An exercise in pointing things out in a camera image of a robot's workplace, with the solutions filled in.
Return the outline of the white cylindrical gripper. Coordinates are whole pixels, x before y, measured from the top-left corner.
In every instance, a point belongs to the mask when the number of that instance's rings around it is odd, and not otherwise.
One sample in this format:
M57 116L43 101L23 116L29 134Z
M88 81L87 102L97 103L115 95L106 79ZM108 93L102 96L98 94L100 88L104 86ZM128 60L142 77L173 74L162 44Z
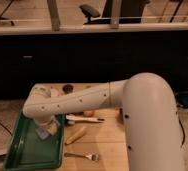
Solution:
M39 120L35 121L37 128L43 128L49 132L50 135L55 135L60 128L60 123L55 116L52 116L46 122L40 122Z

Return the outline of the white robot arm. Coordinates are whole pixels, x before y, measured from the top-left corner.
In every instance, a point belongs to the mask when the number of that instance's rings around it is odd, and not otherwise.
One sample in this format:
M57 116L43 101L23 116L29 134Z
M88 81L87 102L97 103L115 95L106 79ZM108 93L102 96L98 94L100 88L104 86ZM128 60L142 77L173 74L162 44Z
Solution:
M23 114L43 126L57 114L105 108L123 110L129 171L185 171L179 115L173 90L154 73L52 97L32 87Z

